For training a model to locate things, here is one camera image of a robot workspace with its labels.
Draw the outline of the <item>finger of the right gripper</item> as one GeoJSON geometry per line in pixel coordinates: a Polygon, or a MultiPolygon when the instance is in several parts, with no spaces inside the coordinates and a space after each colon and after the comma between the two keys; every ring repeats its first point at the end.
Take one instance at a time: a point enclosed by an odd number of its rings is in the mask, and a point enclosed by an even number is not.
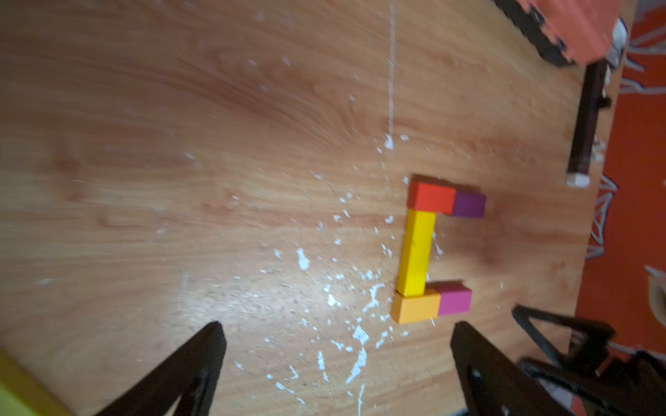
{"type": "Polygon", "coordinates": [[[516,305],[512,317],[559,369],[596,372],[609,357],[615,329],[606,322],[516,305]]]}
{"type": "Polygon", "coordinates": [[[595,415],[665,414],[665,367],[650,355],[634,355],[627,362],[614,359],[594,377],[527,358],[519,367],[579,396],[595,415]]]}

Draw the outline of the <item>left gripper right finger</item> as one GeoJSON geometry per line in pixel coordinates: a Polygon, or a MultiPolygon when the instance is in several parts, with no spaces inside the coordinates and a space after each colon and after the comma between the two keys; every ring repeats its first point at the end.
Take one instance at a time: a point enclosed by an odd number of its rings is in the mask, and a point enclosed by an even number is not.
{"type": "Polygon", "coordinates": [[[468,322],[454,326],[450,348],[470,415],[568,415],[468,322]]]}

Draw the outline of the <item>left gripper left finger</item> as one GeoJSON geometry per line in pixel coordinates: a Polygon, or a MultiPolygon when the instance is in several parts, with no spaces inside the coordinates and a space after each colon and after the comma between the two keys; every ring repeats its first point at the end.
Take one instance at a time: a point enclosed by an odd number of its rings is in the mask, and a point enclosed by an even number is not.
{"type": "Polygon", "coordinates": [[[227,341],[220,322],[209,322],[100,415],[208,415],[227,341]]]}

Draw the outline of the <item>magenta block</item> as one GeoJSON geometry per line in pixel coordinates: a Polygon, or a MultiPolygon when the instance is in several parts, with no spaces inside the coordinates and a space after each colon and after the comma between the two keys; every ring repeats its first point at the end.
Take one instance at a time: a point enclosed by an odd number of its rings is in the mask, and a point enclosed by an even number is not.
{"type": "Polygon", "coordinates": [[[473,291],[461,282],[441,282],[430,285],[441,297],[439,317],[459,315],[471,310],[473,291]]]}

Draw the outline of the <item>orange yellow block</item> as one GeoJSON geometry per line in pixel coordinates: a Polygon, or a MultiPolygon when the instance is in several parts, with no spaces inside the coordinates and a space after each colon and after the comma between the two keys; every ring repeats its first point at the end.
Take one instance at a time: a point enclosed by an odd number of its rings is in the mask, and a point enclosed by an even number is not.
{"type": "Polygon", "coordinates": [[[397,291],[390,316],[398,324],[429,321],[439,316],[441,299],[434,289],[426,289],[421,296],[404,296],[397,291]]]}

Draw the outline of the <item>purple block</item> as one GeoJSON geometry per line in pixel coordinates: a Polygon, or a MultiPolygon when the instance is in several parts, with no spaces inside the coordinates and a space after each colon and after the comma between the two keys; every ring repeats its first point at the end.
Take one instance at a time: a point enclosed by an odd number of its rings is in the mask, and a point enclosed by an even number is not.
{"type": "Polygon", "coordinates": [[[456,192],[453,216],[459,218],[483,218],[487,196],[474,192],[456,192]]]}

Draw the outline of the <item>short red block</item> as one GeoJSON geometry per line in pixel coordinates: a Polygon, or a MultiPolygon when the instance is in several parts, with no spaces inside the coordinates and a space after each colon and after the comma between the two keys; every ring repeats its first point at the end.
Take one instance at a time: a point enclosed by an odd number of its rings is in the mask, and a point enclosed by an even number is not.
{"type": "Polygon", "coordinates": [[[456,190],[427,182],[412,182],[409,187],[408,208],[428,213],[454,214],[456,190]]]}

